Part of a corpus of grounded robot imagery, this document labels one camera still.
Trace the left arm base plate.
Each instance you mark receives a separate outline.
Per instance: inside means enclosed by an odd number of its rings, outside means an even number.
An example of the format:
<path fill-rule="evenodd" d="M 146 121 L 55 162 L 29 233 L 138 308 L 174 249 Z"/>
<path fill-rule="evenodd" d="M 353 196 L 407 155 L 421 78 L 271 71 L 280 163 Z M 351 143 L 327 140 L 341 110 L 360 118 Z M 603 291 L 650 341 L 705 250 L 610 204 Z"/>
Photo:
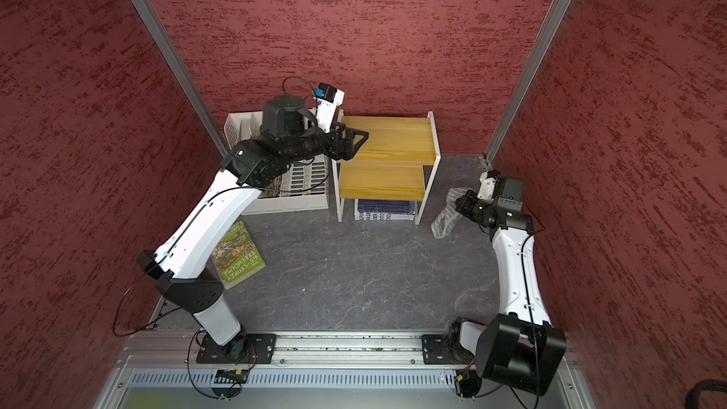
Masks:
<path fill-rule="evenodd" d="M 274 333 L 239 333 L 224 346 L 204 334 L 196 363 L 202 365 L 270 365 L 278 337 Z"/>

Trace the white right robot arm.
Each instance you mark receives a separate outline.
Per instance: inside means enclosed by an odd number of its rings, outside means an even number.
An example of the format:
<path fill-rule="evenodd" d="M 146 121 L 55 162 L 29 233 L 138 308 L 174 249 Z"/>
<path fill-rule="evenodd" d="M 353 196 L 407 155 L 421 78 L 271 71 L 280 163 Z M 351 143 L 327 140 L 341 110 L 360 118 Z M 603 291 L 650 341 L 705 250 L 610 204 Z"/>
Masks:
<path fill-rule="evenodd" d="M 524 212 L 524 181 L 497 170 L 480 177 L 480 189 L 456 199 L 456 212 L 490 239 L 499 278 L 499 312 L 488 322 L 458 318 L 450 329 L 450 354 L 477 376 L 543 397 L 567 343 L 544 306 L 535 268 L 536 234 Z"/>

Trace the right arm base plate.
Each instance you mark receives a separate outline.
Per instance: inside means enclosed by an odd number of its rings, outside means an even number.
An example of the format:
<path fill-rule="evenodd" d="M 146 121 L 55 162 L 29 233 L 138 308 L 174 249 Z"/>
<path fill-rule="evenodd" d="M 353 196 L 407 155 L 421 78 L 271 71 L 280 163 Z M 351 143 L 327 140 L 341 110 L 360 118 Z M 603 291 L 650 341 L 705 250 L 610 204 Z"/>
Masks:
<path fill-rule="evenodd" d="M 425 365 L 460 365 L 465 367 L 473 359 L 471 352 L 456 347 L 448 334 L 424 334 L 421 351 Z"/>

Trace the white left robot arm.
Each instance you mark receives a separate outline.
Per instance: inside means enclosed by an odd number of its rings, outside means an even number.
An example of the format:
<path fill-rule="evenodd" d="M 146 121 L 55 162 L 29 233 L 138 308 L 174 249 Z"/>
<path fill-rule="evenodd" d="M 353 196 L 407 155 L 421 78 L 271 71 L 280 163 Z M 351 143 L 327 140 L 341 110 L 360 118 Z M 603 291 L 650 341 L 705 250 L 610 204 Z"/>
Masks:
<path fill-rule="evenodd" d="M 335 120 L 343 91 L 320 85 L 312 96 L 314 110 L 296 96 L 267 101 L 259 136 L 231 149 L 189 217 L 164 244 L 143 251 L 137 260 L 163 297 L 195 318 L 227 363 L 246 356 L 247 335 L 223 297 L 223 282 L 208 269 L 214 248 L 263 189 L 293 164 L 318 155 L 348 161 L 368 138 Z"/>

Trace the grey patterned cloth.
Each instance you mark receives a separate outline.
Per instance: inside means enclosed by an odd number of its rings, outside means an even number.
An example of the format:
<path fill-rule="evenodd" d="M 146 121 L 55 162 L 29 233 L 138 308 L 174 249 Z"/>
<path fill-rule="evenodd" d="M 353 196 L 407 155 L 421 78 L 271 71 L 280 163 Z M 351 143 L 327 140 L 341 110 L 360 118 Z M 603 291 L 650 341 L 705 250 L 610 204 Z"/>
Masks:
<path fill-rule="evenodd" d="M 467 193 L 466 187 L 453 187 L 449 189 L 446 197 L 445 208 L 431 224 L 431 231 L 437 240 L 449 236 L 456 224 L 463 219 L 463 215 L 456 210 L 456 201 Z"/>

